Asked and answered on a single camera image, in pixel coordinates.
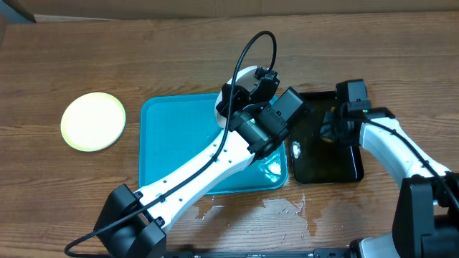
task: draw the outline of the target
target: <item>blue plastic tray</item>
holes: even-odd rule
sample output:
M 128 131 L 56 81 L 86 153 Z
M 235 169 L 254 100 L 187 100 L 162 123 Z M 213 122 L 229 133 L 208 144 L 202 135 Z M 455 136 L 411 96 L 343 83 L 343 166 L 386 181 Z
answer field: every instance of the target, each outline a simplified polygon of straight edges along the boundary
M 141 111 L 139 186 L 153 183 L 204 150 L 221 128 L 214 117 L 218 93 L 154 97 Z M 226 178 L 207 194 L 280 188 L 288 177 L 285 144 L 271 156 Z

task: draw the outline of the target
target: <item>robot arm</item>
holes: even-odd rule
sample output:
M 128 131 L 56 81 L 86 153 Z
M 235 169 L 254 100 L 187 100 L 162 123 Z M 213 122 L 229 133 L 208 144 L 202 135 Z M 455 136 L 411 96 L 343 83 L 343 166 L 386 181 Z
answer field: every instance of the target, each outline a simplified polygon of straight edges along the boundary
M 326 114 L 323 136 L 341 146 L 361 145 L 400 188 L 392 232 L 352 242 L 347 257 L 456 257 L 458 175 L 422 151 L 388 109 L 372 108 L 363 80 L 337 84 L 336 95 L 338 107 Z M 435 203 L 449 212 L 435 216 Z
M 384 125 L 392 130 L 396 130 L 400 135 L 406 138 L 412 146 L 429 162 L 432 168 L 440 176 L 449 171 L 447 167 L 439 164 L 429 157 L 424 151 L 413 142 L 395 118 L 374 118 L 371 121 Z M 395 135 L 369 123 L 363 123 L 360 129 L 360 145 L 363 149 L 369 151 L 389 172 L 395 183 L 402 187 L 403 178 L 411 178 L 414 175 L 420 175 L 425 178 L 432 177 L 432 174 L 424 167 L 415 157 L 413 152 Z
M 146 207 L 143 215 L 150 222 L 146 225 L 139 216 L 135 216 L 99 234 L 112 257 L 161 257 L 166 252 L 166 233 L 194 202 L 223 179 L 242 171 L 253 161 L 269 156 L 288 136 L 295 119 L 311 111 L 311 107 L 291 87 L 270 104 L 268 101 L 275 94 L 279 79 L 274 71 L 257 76 L 260 69 L 248 67 L 238 74 L 233 96 L 236 111 L 230 118 L 225 117 L 230 89 L 228 84 L 222 88 L 216 104 L 216 119 L 219 125 L 224 125 L 229 119 L 229 132 L 215 162 L 184 183 L 216 153 L 223 131 L 200 154 L 168 176 L 135 193 L 122 185 L 109 195 L 95 231 Z M 176 190 L 165 194 L 173 188 Z
M 170 188 L 181 183 L 184 178 L 190 177 L 197 168 L 201 168 L 218 149 L 222 142 L 223 131 L 215 140 L 200 154 L 186 162 L 183 166 L 161 180 L 144 186 L 137 190 L 142 193 L 140 202 L 146 205 L 166 193 Z M 165 201 L 157 203 L 148 209 L 148 215 L 152 218 L 161 217 L 163 222 L 161 229 L 164 233 L 171 230 L 177 219 L 197 200 L 216 186 L 220 181 L 232 174 L 248 167 L 255 154 L 247 149 L 249 143 L 235 131 L 228 133 L 224 150 L 208 169 L 190 181 L 176 192 L 172 193 Z

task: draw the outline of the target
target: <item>black tray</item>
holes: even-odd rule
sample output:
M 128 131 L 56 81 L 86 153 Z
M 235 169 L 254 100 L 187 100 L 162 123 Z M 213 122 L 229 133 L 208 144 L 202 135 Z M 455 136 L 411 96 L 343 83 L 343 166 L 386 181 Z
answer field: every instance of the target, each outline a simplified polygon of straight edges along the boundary
M 364 177 L 358 147 L 337 148 L 320 138 L 323 116 L 336 104 L 330 92 L 301 93 L 314 112 L 300 119 L 290 134 L 293 175 L 299 183 L 349 183 Z

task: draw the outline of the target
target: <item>wooden table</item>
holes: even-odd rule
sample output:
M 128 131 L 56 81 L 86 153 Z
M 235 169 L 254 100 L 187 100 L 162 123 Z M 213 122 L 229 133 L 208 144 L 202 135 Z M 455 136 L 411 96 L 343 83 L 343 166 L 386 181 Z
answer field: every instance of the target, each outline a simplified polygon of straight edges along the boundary
M 439 12 L 9 25 L 0 51 L 0 256 L 64 257 L 115 187 L 138 188 L 142 104 L 218 91 L 264 29 L 278 38 L 279 92 L 363 78 L 375 105 L 437 161 L 459 167 L 458 22 L 459 13 Z M 260 40 L 243 66 L 267 65 L 270 49 Z M 94 91 L 118 97 L 128 124 L 109 149 L 82 153 L 63 141 L 60 118 Z M 168 247 L 299 251 L 389 231 L 397 187 L 362 156 L 361 183 L 300 186 L 290 175 L 277 191 L 206 196 L 168 234 Z M 77 251 L 104 248 L 92 239 Z

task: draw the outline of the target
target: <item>yellow disc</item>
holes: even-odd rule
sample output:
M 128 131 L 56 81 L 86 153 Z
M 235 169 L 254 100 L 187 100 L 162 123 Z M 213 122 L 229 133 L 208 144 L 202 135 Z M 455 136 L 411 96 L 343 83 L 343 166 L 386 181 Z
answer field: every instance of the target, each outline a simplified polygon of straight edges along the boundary
M 79 151 L 98 151 L 123 132 L 126 112 L 121 102 L 103 92 L 88 93 L 65 110 L 60 130 L 65 142 Z

